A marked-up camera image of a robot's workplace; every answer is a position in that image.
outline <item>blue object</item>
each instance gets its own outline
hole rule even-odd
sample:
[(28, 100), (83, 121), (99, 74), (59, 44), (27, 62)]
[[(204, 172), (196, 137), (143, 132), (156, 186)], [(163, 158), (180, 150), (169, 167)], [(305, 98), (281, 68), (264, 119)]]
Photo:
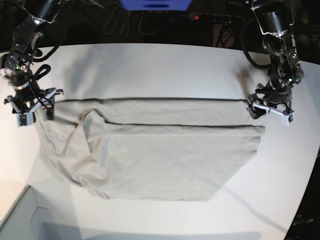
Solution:
[(121, 0), (128, 11), (185, 11), (192, 0)]

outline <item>folded cloth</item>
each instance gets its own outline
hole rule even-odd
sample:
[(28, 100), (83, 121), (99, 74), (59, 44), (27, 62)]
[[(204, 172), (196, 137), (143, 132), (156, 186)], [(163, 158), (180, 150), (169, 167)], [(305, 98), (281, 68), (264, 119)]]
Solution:
[(37, 114), (47, 168), (105, 199), (207, 201), (265, 131), (239, 100), (64, 101), (55, 121)]

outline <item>dark background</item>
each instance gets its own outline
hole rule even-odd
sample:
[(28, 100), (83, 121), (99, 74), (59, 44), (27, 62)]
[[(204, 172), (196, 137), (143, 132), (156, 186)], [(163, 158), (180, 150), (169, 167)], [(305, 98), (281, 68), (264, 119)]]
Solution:
[[(186, 12), (128, 12), (117, 0), (71, 0), (57, 21), (46, 24), (38, 47), (96, 43), (162, 43), (241, 50), (239, 33), (253, 13), (244, 0), (194, 0)], [(16, 26), (27, 16), (23, 1), (0, 0), (0, 51), (8, 50)], [(299, 57), (320, 64), (320, 1), (287, 0), (295, 17), (295, 38)], [(190, 20), (189, 13), (217, 14), (216, 22), (206, 18)], [(248, 50), (263, 53), (262, 35), (251, 25), (245, 38)], [(317, 160), (301, 205), (285, 239), (320, 240), (320, 160)]]

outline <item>crumpled fabric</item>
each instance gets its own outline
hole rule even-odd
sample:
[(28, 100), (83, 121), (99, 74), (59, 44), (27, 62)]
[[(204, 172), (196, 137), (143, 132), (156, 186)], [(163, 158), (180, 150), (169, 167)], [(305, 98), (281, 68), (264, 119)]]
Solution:
[(239, 100), (64, 101), (55, 121), (37, 115), (40, 160), (104, 199), (208, 201), (265, 132)]

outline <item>white table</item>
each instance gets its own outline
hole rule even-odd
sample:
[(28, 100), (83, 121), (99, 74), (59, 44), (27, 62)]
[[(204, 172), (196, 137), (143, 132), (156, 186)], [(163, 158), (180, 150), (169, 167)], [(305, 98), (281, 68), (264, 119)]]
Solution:
[[(264, 55), (256, 57), (266, 60)], [(39, 84), (43, 89), (64, 89), (64, 99), (243, 99), (238, 78), (247, 72), (250, 93), (257, 83), (267, 81), (266, 73), (252, 68), (241, 51), (213, 47), (63, 46), (47, 63), (52, 71)], [(36, 160), (39, 140), (35, 129), (17, 128), (7, 105), (0, 105), (0, 175), (34, 187), (37, 204), (52, 212), (59, 224), (56, 230), (64, 239), (282, 240), (320, 146), (320, 67), (302, 65), (305, 79), (293, 89), (297, 122), (286, 127), (279, 116), (268, 115), (257, 156), (209, 202), (107, 201), (59, 182)], [(3, 99), (12, 90), (0, 84)]]

